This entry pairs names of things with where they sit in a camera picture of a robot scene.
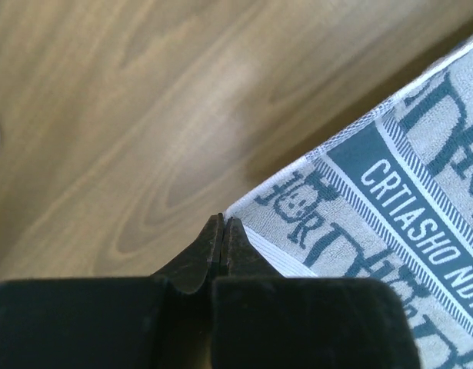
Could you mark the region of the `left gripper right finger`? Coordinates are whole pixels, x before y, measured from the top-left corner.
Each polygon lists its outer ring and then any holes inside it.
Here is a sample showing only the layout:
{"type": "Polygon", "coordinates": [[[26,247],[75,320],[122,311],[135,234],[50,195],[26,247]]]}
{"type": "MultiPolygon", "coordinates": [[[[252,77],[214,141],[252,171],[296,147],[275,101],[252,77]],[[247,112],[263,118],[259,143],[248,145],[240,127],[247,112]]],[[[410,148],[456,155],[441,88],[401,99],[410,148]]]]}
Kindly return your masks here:
{"type": "Polygon", "coordinates": [[[397,294],[371,278],[284,278],[225,226],[212,282],[214,368],[418,368],[397,294]]]}

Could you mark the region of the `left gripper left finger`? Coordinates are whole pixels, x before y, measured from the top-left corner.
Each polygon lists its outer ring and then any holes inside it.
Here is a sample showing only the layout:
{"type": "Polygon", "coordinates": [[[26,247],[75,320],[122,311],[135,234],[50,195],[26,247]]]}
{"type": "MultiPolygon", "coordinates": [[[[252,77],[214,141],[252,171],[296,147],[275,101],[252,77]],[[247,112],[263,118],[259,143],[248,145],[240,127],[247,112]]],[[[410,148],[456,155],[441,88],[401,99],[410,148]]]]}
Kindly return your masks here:
{"type": "Polygon", "coordinates": [[[0,368],[153,368],[168,329],[210,314],[224,218],[149,276],[0,281],[0,368]]]}

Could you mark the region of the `blue white patterned towel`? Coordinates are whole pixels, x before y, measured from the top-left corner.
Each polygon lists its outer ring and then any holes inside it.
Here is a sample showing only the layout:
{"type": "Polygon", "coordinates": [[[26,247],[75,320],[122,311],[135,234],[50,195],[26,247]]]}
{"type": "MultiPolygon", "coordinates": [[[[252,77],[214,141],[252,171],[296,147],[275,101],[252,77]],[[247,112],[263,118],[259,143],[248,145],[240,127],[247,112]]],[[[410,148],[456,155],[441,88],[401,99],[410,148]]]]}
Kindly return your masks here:
{"type": "Polygon", "coordinates": [[[374,278],[424,368],[473,368],[473,36],[226,211],[287,277],[374,278]]]}

